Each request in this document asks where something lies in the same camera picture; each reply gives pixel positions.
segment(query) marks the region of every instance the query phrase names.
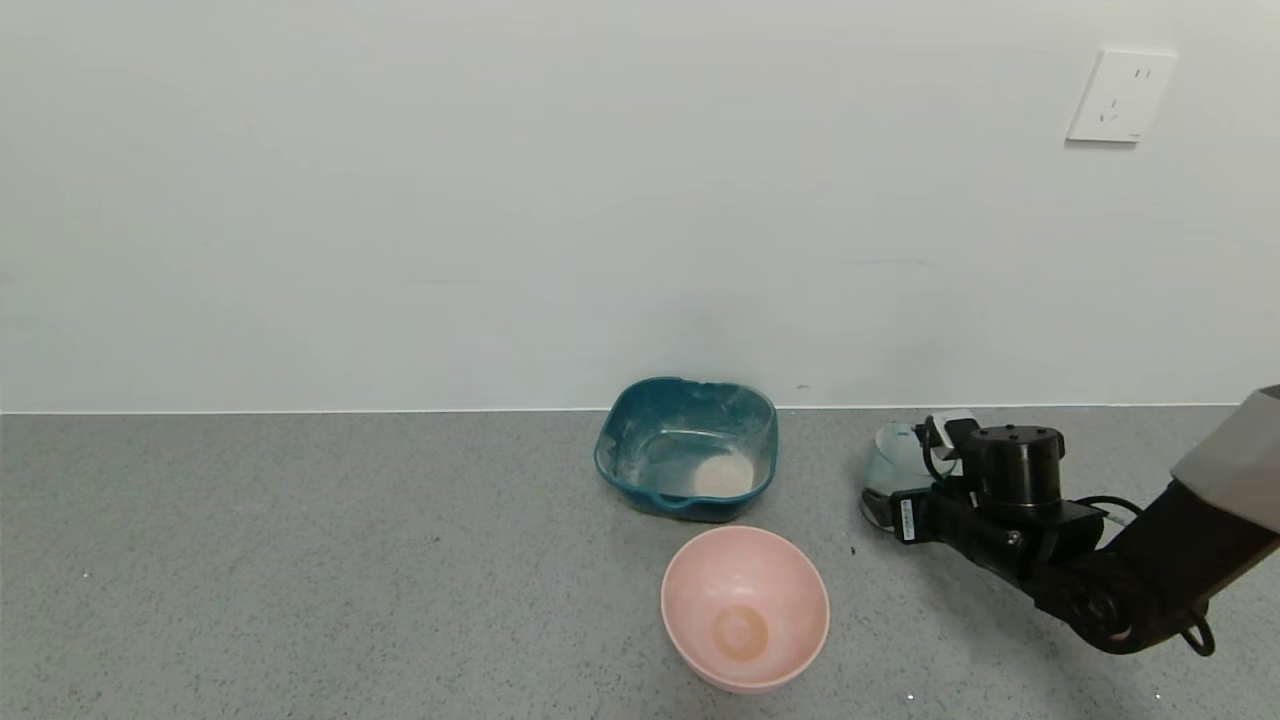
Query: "pink bowl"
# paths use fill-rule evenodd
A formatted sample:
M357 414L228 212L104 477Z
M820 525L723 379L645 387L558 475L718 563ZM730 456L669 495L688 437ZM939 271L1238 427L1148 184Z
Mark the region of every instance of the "pink bowl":
M827 587L785 538L732 525L685 543L662 579L662 621L694 673L733 693L790 683L831 625Z

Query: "label sticker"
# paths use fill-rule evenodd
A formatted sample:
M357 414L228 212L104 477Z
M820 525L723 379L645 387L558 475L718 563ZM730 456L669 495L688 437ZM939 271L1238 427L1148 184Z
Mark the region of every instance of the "label sticker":
M902 507L902 541L915 539L915 512L911 512L911 501L904 500L900 506Z

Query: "white wall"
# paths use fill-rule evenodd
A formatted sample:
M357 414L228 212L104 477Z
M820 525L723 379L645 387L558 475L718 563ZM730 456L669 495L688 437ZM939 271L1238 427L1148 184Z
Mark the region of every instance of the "white wall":
M1275 1L40 0L0 28L6 411L1280 380ZM1100 47L1183 56L1137 149L1064 146Z

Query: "bowl rim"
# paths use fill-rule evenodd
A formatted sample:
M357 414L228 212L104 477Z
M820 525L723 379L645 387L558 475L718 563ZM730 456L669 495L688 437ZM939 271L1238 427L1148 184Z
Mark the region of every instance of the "bowl rim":
M618 397L613 401L613 405L609 406L608 415L604 416L604 424L600 425L600 433L595 437L595 447L591 450L591 460L595 462L595 470L596 470L596 473L599 473L600 477L604 478L604 482L607 482L608 484L613 486L614 489L617 489L618 492L621 492L621 493L623 493L626 496L640 495L640 496L646 497L655 506L660 507L664 512L676 512L676 511L684 510L684 509L689 507L690 505L695 505L695 503L696 505L737 505L737 503L741 503L741 505L745 506L748 502L750 502L751 500L754 500L758 495L760 495L762 492L764 492L773 483L773 477L778 471L778 445L780 445L780 438L777 436L780 436L781 432L777 432L774 434L774 441L772 443L772 447L769 448L771 450L771 452L769 452L769 474L764 478L764 482L760 483L758 487L751 488L750 491L748 491L748 492L745 492L742 495L736 495L736 496L732 496L732 497L721 497L721 496L709 496L709 495L694 495L694 496L689 496L689 497L682 497L678 501L668 501L668 500L666 500L666 497L662 496L662 493L654 492L654 491L652 491L649 488L643 488L643 487L637 487L637 486L631 486L631 484L623 483L622 480L620 480L618 478L616 478L613 475L613 473L605 470L604 465L600 462L600 451L604 447L604 430L609 427L609 420L612 420L613 415L618 411L618 406L622 404L622 398L623 397L626 397L628 393L631 393L631 391L639 388L640 386L644 386L644 384L648 384L648 383L654 383L654 382L675 382L675 383L685 384L685 386L735 387L737 389L745 389L745 391L755 395L760 400L763 400L769 406L769 421L773 424L773 428L776 430L778 429L780 421L778 421L778 409L777 409L777 406L773 405L773 401L769 400L769 396L764 395L763 392L755 389L751 386L746 386L746 384L742 384L742 383L735 383L735 382L696 380L696 379L691 379L691 378L682 378L680 375L654 375L652 378L644 378L644 379L640 379L640 380L636 380L636 382L631 383L630 386L626 387L626 389L623 389L622 392L618 393Z
M728 678L724 678L719 673L708 670L700 662L690 657L689 652L686 652L685 648L680 644L680 641L676 639L676 634L671 632L671 620L667 618L667 582L671 579L671 569L676 565L676 561L680 560L680 556L684 555L684 552L689 550L690 546L698 542L699 538L707 537L712 533L735 533L735 532L763 533L791 546L796 552L800 553L800 557L804 559L805 564L809 565L809 569L813 571L814 577L818 578L818 587L822 588L822 600L823 600L823 606L826 609L826 618L823 618L822 637L818 639L817 647L813 648L813 652L809 655L809 657L805 659L804 662L800 664L799 667L787 673L786 675L774 678L772 680L765 680L759 683L741 683L736 680L730 680ZM667 562L667 570L662 574L662 589L659 592L660 592L659 602L662 606L662 624L667 629L667 637L671 638L671 644L676 646L676 651L680 652L680 656L685 659L685 662L687 662L700 675L714 678L717 682L726 683L736 688L741 688L744 691L764 691L764 689L780 688L790 683L791 680L796 679L796 676L799 676L800 673L808 670L809 665L812 665L813 661L818 659L818 655L822 653L822 648L826 647L827 644L827 635L831 633L831 594L827 592L827 583L823 582L822 573L818 571L818 566L814 565L813 560L809 560L809 556L805 555L804 551L800 550L800 547L797 547L794 542L788 541L787 538L777 533L765 530L764 528L756 528L755 525L722 525L719 528L712 528L710 530L698 533L696 536L689 538L689 541L685 542L685 544L682 544L680 550L676 551L676 555L671 556L671 562Z

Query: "clear plastic container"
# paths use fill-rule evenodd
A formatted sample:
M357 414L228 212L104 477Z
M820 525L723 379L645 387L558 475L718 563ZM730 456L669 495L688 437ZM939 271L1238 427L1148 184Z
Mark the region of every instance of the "clear plastic container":
M933 466L940 475L947 477L955 471L956 461L938 460L934 456ZM863 516L882 530L892 530L890 496L933 484L933 477L924 466L920 441L911 425L888 423L876 430L876 438L867 450L867 471L863 482Z

